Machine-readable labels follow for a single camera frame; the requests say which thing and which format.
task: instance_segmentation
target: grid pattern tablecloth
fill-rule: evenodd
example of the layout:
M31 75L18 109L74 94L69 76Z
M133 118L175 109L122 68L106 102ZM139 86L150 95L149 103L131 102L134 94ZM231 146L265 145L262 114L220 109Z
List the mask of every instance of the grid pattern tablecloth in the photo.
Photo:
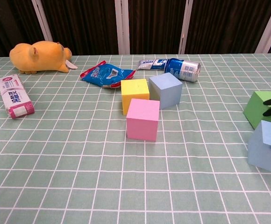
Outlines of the grid pattern tablecloth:
M80 81L106 60L201 63L178 106L160 111L157 142L127 139L120 89ZM7 117L0 96L0 223L271 224L271 173L247 164L242 111L271 90L271 54L74 56L68 74L20 75L36 112ZM18 71L0 58L0 77ZM137 71L148 78L162 71Z

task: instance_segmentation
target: pink cube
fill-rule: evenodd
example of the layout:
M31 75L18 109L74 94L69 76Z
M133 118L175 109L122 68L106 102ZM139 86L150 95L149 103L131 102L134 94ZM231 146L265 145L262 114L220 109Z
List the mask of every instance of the pink cube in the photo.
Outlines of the pink cube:
M159 101L131 99L126 116L127 137L156 141L159 116Z

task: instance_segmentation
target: foam block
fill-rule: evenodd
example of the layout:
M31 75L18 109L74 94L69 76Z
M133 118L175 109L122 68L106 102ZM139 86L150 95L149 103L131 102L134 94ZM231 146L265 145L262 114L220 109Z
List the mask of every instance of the foam block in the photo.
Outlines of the foam block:
M264 117L262 115L271 107L271 105L263 105L263 102L268 99L271 99L271 91L255 91L243 111L243 114L246 116L254 129L261 120L271 122L271 116Z
M126 116L127 137L156 141L159 101L132 99Z
M271 122L262 120L252 134L248 163L271 171Z
M121 95L122 95L122 107L123 114L128 112L131 99L149 99L149 89L147 80L144 79L132 79L121 81Z
M150 99L160 101L160 109L180 103L182 82L171 73L149 78Z

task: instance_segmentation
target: yellow plush toy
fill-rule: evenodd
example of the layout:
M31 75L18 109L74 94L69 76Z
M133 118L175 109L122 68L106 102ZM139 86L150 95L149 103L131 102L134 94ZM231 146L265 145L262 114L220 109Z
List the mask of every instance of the yellow plush toy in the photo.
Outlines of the yellow plush toy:
M37 71L58 70L68 72L67 62L72 56L60 43L40 41L33 45L19 43L10 51L10 60L20 73L35 74Z

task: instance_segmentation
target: yellow cube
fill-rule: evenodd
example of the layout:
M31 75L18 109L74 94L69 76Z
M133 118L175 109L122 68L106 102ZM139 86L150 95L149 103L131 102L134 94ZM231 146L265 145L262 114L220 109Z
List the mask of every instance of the yellow cube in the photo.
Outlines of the yellow cube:
M123 114L128 112L131 99L149 99L149 89L147 80L144 79L131 79L121 81L121 95Z

